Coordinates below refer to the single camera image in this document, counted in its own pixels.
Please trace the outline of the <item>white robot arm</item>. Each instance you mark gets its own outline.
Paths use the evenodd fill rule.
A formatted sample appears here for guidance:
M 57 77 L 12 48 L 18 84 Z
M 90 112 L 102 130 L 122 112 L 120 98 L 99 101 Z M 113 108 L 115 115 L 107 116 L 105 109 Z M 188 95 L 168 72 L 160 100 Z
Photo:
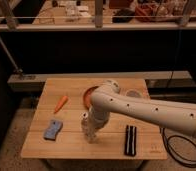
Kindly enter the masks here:
M 87 121 L 90 137 L 107 124 L 114 112 L 196 138 L 196 104 L 124 96 L 115 80 L 103 82 L 90 99 Z

